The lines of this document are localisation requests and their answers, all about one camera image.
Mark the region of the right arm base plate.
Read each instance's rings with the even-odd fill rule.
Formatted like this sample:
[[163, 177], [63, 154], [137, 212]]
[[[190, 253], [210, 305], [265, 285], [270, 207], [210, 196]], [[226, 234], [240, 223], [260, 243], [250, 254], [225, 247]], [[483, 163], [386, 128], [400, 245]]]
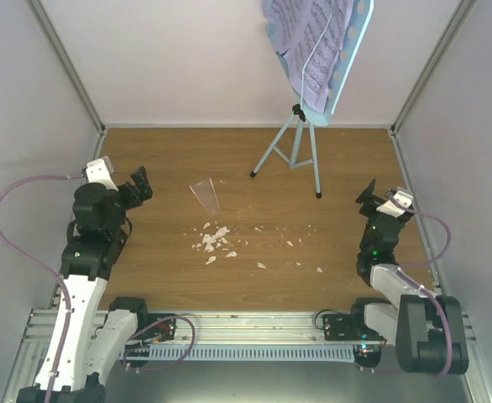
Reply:
[[385, 340], [365, 325], [362, 313], [323, 310], [315, 314], [313, 325], [323, 331], [326, 341], [380, 343]]

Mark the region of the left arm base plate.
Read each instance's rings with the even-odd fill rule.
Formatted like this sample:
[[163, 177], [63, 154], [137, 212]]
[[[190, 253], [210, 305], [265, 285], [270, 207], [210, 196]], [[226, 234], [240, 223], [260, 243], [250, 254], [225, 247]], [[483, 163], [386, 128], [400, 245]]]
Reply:
[[[150, 313], [148, 324], [162, 320], [164, 317], [171, 316], [171, 313]], [[144, 334], [144, 340], [151, 343], [163, 343], [175, 339], [176, 319], [169, 319], [153, 326]]]

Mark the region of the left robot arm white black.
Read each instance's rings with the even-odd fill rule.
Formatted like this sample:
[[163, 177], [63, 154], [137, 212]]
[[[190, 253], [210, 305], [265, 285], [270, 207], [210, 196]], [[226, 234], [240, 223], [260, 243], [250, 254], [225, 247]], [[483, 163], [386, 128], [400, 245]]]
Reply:
[[102, 402], [105, 383], [129, 338], [150, 329], [146, 303], [119, 297], [102, 329], [90, 338], [93, 321], [112, 268], [132, 231], [127, 212], [153, 196], [147, 172], [139, 167], [118, 186], [104, 158], [86, 166], [86, 184], [74, 193], [73, 221], [61, 255], [61, 300], [45, 360], [19, 402]]

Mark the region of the clear plastic metronome cover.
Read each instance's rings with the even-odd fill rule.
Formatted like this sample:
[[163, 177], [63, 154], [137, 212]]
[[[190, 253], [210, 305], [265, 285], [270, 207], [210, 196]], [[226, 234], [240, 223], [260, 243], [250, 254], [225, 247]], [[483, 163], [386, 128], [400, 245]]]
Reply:
[[190, 185], [189, 188], [209, 214], [216, 215], [221, 211], [220, 203], [217, 199], [217, 194], [211, 178]]

